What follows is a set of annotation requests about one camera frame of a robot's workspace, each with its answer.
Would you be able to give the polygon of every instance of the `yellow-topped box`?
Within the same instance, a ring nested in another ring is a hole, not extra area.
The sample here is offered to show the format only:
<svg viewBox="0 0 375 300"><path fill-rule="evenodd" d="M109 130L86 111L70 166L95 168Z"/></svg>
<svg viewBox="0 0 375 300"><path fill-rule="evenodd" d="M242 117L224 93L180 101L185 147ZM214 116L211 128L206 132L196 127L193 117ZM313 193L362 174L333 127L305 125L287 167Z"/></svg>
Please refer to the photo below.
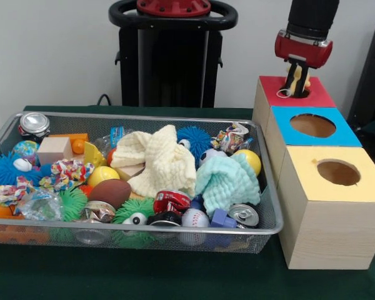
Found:
<svg viewBox="0 0 375 300"><path fill-rule="evenodd" d="M375 254L375 164L361 147L287 146L279 179L290 269L367 269Z"/></svg>

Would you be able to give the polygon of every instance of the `mint green cloth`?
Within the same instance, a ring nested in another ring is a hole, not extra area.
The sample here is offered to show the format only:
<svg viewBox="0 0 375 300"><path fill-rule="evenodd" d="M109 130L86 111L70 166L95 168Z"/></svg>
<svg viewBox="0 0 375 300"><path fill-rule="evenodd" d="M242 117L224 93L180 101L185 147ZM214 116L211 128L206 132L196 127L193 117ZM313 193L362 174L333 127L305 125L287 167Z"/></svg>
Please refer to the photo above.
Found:
<svg viewBox="0 0 375 300"><path fill-rule="evenodd" d="M259 183L244 154L213 157L196 177L196 195L202 194L210 218L217 208L228 211L233 204L260 202Z"/></svg>

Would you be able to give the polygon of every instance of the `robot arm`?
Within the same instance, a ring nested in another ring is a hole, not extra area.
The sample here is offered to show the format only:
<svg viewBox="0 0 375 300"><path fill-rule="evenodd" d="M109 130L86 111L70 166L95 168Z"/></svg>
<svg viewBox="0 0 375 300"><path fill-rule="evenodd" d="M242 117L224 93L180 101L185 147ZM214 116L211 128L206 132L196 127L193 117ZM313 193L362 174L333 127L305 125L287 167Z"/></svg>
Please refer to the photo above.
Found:
<svg viewBox="0 0 375 300"><path fill-rule="evenodd" d="M339 0L292 0L287 28L276 36L275 55L292 64L283 89L290 88L297 66L302 67L294 97L303 96L308 68L322 67L331 55L333 42L326 38L338 6Z"/></svg>

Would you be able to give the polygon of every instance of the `white washcloth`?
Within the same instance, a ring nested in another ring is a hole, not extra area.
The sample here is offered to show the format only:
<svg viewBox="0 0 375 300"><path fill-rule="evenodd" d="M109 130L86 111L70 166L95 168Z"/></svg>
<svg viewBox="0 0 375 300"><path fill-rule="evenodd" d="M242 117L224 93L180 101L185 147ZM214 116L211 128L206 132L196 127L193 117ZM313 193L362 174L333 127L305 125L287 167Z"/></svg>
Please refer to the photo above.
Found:
<svg viewBox="0 0 375 300"><path fill-rule="evenodd" d="M112 168L146 163L144 171L128 183L144 197L155 197L162 189L175 189L194 195L194 157L177 143L176 129L167 125L154 134L141 131L124 136L112 155Z"/></svg>

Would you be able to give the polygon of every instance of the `white wall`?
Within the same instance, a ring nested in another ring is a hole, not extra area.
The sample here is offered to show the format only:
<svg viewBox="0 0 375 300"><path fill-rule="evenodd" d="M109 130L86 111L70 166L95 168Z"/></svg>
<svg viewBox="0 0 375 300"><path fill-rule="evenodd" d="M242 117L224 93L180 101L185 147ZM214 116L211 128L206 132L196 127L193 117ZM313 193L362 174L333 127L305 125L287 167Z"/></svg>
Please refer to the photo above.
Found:
<svg viewBox="0 0 375 300"><path fill-rule="evenodd" d="M89 105L102 93L120 104L114 0L0 0L0 126L27 104ZM227 0L238 25L223 32L217 107L253 106L259 75L285 75L274 40L291 1ZM341 0L329 37L334 51L321 77L347 114L375 28L375 0Z"/></svg>

